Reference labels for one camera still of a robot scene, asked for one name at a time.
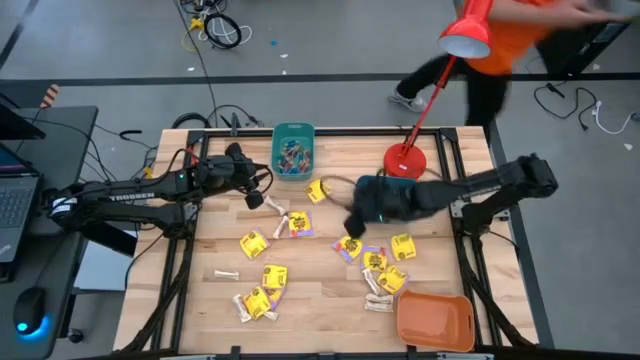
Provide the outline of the black computer tower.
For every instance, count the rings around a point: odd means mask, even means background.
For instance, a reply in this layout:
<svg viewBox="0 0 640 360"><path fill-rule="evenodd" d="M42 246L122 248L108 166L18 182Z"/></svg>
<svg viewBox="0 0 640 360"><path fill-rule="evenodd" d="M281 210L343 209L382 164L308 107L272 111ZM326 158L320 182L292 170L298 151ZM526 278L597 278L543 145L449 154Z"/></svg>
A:
<svg viewBox="0 0 640 360"><path fill-rule="evenodd" d="M536 45L549 75L582 73L627 28L628 23L609 22L552 32Z"/></svg>

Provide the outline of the black computer mouse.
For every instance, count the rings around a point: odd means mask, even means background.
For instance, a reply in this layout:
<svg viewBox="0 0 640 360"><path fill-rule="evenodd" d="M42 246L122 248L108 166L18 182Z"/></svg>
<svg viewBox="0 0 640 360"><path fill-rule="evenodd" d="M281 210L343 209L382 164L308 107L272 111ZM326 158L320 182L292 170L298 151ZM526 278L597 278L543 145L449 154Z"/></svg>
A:
<svg viewBox="0 0 640 360"><path fill-rule="evenodd" d="M31 287L19 294L13 308L14 328L18 335L31 336L42 327L45 319L46 291Z"/></svg>

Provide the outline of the orange plastic bin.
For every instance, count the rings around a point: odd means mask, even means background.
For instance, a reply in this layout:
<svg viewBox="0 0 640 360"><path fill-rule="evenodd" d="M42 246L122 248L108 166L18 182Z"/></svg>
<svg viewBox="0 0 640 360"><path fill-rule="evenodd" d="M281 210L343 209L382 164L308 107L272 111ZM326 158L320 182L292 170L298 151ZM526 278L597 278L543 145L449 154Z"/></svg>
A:
<svg viewBox="0 0 640 360"><path fill-rule="evenodd" d="M405 290L397 298L396 329L416 347L469 352L475 345L473 307L465 296Z"/></svg>

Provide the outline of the dark desk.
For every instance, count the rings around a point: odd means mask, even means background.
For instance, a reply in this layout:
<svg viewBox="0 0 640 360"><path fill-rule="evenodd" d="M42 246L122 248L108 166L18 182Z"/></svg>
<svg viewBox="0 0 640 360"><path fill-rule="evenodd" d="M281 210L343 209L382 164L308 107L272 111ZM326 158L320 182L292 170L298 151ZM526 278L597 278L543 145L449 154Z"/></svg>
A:
<svg viewBox="0 0 640 360"><path fill-rule="evenodd" d="M84 244L81 235L62 230L46 216L46 192L78 180L98 110L85 106L18 113L35 118L46 137L6 143L42 178L22 239L12 249L14 260L8 264L0 260L0 360L39 360L51 355L62 332ZM44 290L43 324L21 336L14 324L14 306L19 295L34 286Z"/></svg>

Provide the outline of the person's shoe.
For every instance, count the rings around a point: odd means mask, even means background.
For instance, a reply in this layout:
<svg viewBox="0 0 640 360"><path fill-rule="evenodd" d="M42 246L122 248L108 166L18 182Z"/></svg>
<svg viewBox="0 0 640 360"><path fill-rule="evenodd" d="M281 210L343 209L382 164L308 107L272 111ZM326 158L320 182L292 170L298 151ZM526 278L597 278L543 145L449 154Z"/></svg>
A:
<svg viewBox="0 0 640 360"><path fill-rule="evenodd" d="M388 97L388 100L393 103L402 105L403 107L405 107L406 109L414 113L422 113L427 107L427 103L420 96L416 96L415 98L409 99L409 98L403 97L397 91L394 91Z"/></svg>

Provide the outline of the light teal plastic bin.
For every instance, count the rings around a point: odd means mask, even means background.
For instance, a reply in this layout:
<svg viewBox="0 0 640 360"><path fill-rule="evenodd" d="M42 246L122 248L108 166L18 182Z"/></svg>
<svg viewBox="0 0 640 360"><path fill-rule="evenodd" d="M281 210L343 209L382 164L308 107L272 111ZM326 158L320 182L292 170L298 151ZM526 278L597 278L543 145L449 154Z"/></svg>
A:
<svg viewBox="0 0 640 360"><path fill-rule="evenodd" d="M288 155L281 153L285 143L294 142L293 149L304 151L304 155L297 159L291 159ZM283 181L306 181L311 178L314 170L314 150L315 150L315 128L310 123L293 122L282 123L273 129L272 133L272 150L271 150L271 168L273 172ZM305 158L308 158L311 165L307 172L301 172L297 175L288 175L286 170L282 170L278 166L280 158L287 158L289 165L299 164Z"/></svg>

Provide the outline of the orange black striped marker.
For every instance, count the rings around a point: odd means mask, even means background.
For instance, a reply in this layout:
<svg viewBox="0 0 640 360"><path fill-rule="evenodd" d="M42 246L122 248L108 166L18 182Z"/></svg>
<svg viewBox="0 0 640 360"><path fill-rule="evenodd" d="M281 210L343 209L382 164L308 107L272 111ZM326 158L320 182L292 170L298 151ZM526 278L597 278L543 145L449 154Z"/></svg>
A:
<svg viewBox="0 0 640 360"><path fill-rule="evenodd" d="M52 107L53 104L55 103L55 100L56 100L58 94L59 94L59 91L60 91L60 86L59 85L51 84L47 88L47 90L46 90L46 92L45 92L45 94L44 94L44 96L42 98L40 107L42 109Z"/></svg>

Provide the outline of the grey box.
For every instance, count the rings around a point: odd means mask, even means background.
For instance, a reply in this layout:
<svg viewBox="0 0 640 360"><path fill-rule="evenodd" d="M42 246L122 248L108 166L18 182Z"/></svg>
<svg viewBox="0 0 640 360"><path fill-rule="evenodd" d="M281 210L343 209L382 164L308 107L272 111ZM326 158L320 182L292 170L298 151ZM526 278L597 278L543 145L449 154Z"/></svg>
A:
<svg viewBox="0 0 640 360"><path fill-rule="evenodd" d="M132 256L89 241L81 258L74 287L80 290L124 291L125 275L132 260Z"/></svg>

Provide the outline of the red desk lamp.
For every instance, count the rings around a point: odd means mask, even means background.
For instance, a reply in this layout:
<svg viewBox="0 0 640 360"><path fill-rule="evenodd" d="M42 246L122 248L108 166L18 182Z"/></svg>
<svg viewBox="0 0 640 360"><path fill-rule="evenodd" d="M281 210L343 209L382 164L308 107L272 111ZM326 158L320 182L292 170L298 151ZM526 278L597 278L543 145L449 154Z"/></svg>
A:
<svg viewBox="0 0 640 360"><path fill-rule="evenodd" d="M463 15L440 35L438 44L448 54L446 66L410 136L403 143L395 144L386 151L384 170L387 175L419 179L425 172L426 157L415 145L422 124L439 93L446 86L457 60L485 58L490 54L491 34L487 19L492 4L493 0L468 0Z"/></svg>

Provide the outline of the person's hand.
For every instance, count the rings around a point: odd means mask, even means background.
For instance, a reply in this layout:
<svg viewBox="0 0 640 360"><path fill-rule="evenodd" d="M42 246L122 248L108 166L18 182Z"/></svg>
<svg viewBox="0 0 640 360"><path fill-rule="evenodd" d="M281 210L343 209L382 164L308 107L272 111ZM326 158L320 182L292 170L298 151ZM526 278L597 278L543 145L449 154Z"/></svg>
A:
<svg viewBox="0 0 640 360"><path fill-rule="evenodd" d="M578 0L587 13L607 22L630 22L640 16L640 0Z"/></svg>

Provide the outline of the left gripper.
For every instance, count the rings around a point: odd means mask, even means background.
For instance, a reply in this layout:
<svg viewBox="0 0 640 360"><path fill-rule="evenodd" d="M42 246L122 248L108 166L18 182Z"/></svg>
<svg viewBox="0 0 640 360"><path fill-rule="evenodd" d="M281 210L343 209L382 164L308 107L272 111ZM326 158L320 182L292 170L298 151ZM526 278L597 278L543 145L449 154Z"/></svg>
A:
<svg viewBox="0 0 640 360"><path fill-rule="evenodd" d="M207 184L207 176L209 173L208 170L208 159L213 157L207 157L201 161L201 188L203 193L206 196L214 196L223 193L227 193L229 191L237 191L244 195L244 200L247 204L247 207L250 210L254 210L261 206L264 202L262 193L258 190L261 181L266 177L265 174L258 174L259 171L265 169L264 164L254 163L252 159L248 158L243 152L238 143L230 144L225 153L222 156L228 156L233 160L239 160L244 163L243 166L243 175L244 175L244 184L240 187L229 188L229 187L211 187Z"/></svg>

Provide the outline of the black flat screen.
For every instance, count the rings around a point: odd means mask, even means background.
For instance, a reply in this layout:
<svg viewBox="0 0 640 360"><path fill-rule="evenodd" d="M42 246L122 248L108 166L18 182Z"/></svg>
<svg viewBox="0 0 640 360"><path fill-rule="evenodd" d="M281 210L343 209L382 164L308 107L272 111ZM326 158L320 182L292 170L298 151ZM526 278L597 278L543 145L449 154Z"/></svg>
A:
<svg viewBox="0 0 640 360"><path fill-rule="evenodd" d="M0 92L0 140L44 139L46 134L23 117L15 109L19 106Z"/></svg>

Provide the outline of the grey laptop computer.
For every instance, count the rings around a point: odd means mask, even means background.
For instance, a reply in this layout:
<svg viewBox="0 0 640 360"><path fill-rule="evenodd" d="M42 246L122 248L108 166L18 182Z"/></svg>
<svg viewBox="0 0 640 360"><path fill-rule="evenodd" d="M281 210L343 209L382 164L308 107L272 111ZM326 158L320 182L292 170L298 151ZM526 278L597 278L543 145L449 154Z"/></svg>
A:
<svg viewBox="0 0 640 360"><path fill-rule="evenodd" d="M40 183L40 173L0 143L0 262L15 258Z"/></svg>

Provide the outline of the person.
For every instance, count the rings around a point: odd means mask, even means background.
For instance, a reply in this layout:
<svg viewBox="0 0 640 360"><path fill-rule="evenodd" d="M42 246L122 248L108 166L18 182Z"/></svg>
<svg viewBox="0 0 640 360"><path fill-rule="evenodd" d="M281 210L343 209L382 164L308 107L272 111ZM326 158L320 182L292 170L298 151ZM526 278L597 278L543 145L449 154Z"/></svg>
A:
<svg viewBox="0 0 640 360"><path fill-rule="evenodd" d="M516 60L552 31L605 23L587 13L578 0L494 0L489 13L490 54L480 59L458 59L453 75L467 85L467 126L485 133L501 112Z"/></svg>

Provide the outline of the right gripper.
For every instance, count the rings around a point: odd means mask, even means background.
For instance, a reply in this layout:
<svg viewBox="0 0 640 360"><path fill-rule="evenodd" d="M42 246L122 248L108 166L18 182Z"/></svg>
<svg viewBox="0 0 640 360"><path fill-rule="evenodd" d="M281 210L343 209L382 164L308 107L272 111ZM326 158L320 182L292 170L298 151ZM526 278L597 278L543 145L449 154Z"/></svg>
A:
<svg viewBox="0 0 640 360"><path fill-rule="evenodd" d="M361 237L369 223L408 222L425 217L411 190L415 180L358 180L344 227L352 238Z"/></svg>

